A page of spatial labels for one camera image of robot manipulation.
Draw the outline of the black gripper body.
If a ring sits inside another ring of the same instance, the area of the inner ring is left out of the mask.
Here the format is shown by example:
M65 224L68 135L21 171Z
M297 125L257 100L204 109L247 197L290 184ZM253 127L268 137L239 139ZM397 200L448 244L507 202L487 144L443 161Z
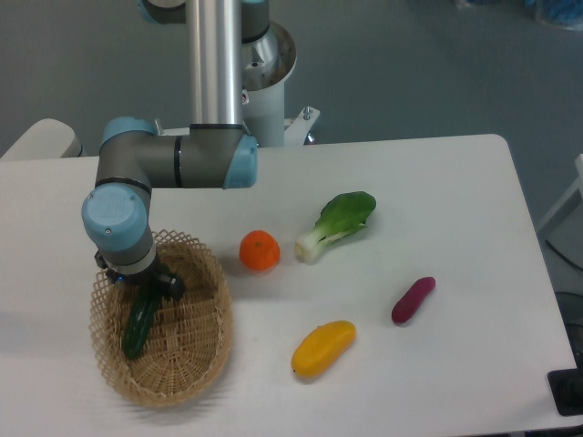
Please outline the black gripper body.
M164 269L160 262L157 249L151 249L143 259L130 265L108 264L99 250L95 254L95 261L97 266L104 271L106 279L112 284L123 282L129 285L140 285L152 280L168 282L171 278L169 270Z

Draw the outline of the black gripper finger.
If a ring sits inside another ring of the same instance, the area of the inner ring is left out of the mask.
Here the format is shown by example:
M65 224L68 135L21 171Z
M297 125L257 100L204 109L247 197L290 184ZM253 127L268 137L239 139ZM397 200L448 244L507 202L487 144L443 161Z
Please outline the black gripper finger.
M181 300L186 286L178 274L162 269L159 273L159 289L165 300Z

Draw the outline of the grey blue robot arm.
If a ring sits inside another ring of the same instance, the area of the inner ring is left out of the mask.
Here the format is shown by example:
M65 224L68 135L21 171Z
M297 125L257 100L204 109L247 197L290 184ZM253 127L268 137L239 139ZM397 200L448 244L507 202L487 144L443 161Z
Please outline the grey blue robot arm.
M151 192L256 182L257 140L242 116L242 16L251 2L141 1L138 8L155 23L187 26L192 121L187 134L166 136L143 119L111 120L81 217L110 282L152 281L166 299L179 300L182 279L163 272L149 227Z

